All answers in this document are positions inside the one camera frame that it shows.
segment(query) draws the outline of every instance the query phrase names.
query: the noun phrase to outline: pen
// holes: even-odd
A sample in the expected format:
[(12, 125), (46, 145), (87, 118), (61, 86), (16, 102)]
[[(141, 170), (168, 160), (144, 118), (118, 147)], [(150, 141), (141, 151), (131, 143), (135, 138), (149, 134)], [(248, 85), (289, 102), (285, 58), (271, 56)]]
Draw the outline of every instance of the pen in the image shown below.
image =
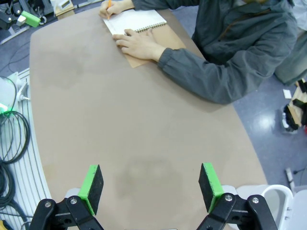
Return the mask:
[(109, 6), (108, 6), (108, 8), (111, 7), (111, 4), (112, 4), (112, 0), (109, 0)]

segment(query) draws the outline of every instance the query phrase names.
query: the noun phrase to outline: white panel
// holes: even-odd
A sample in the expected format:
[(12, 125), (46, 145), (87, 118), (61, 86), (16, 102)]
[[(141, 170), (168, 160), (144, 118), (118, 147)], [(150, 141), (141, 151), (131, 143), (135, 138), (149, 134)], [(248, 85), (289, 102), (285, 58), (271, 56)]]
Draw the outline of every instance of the white panel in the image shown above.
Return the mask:
[[(26, 69), (19, 73), (19, 78), (22, 81), (27, 81), (29, 83), (29, 69)], [(25, 93), (25, 96), (31, 98), (30, 87)], [(18, 108), (18, 111), (22, 113), (29, 122), (31, 138), (28, 149), (25, 152), (24, 156), (16, 163), (9, 165), (16, 184), (16, 193), (14, 200), (20, 205), (20, 207), (23, 209), (27, 216), (32, 217), (38, 202), (41, 199), (51, 198), (51, 195), (47, 186), (47, 182), (38, 153), (33, 125), (31, 101), (23, 100), (22, 102), (19, 102), (18, 107), (16, 106), (15, 108)], [(14, 129), (14, 137), (10, 153), (7, 156), (8, 158), (11, 158), (12, 155), (18, 150), (20, 141), (18, 122), (15, 118), (11, 120)], [(4, 127), (4, 132), (2, 132), (0, 136), (2, 145), (2, 148), (0, 149), (0, 154), (2, 158), (4, 157), (3, 153), (6, 153), (10, 147), (11, 137), (12, 132), (10, 124), (6, 123), (6, 126)], [(22, 125), (22, 145), (24, 144), (24, 140), (24, 128)], [(9, 216), (1, 213), (10, 213), (17, 215), (16, 211), (13, 208), (5, 207), (5, 209), (0, 210), (0, 219), (5, 219), (8, 224), (15, 230), (21, 229), (24, 222), (19, 216)]]

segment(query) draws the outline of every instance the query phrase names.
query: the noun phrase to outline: table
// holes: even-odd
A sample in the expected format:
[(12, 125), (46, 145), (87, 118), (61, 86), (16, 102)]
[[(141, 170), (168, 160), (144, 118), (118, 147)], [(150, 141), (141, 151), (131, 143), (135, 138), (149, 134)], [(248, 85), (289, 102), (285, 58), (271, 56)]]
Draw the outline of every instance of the table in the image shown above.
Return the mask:
[[(160, 11), (201, 56), (169, 10)], [(31, 37), (30, 81), (38, 148), (52, 197), (80, 187), (100, 164), (97, 219), (106, 230), (193, 230), (206, 215), (198, 184), (212, 162), (223, 184), (265, 184), (232, 105), (201, 100), (154, 63), (132, 69), (98, 8)]]

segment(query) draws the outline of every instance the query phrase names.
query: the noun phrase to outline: white paper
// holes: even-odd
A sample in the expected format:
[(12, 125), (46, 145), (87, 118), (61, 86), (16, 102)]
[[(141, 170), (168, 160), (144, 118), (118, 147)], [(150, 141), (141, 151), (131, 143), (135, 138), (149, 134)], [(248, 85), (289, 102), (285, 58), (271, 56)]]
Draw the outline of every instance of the white paper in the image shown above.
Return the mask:
[(292, 98), (290, 90), (283, 90), (283, 94), (284, 94), (285, 99)]
[(112, 35), (124, 35), (125, 29), (134, 31), (142, 28), (151, 27), (156, 24), (166, 23), (165, 19), (157, 11), (124, 11), (111, 18), (104, 19), (105, 24)]

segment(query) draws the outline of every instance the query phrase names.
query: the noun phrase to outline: notebook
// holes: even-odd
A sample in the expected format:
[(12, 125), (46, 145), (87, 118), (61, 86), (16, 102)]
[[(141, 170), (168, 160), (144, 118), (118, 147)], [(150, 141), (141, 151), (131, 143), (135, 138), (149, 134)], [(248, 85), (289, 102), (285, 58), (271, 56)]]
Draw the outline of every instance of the notebook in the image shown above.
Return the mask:
[[(111, 34), (125, 34), (125, 29), (132, 29), (138, 33), (145, 33), (153, 28), (153, 36), (156, 42), (171, 49), (185, 48), (178, 35), (167, 25), (166, 20), (155, 10), (135, 11), (128, 10), (117, 15), (112, 15), (109, 20), (104, 19)], [(144, 65), (150, 60), (141, 60), (130, 55), (123, 54), (132, 68)]]
[(128, 10), (117, 15), (112, 15), (109, 20), (104, 19), (104, 21), (112, 35), (123, 35), (125, 34), (125, 29), (142, 32), (149, 28), (166, 25), (166, 20), (155, 10)]

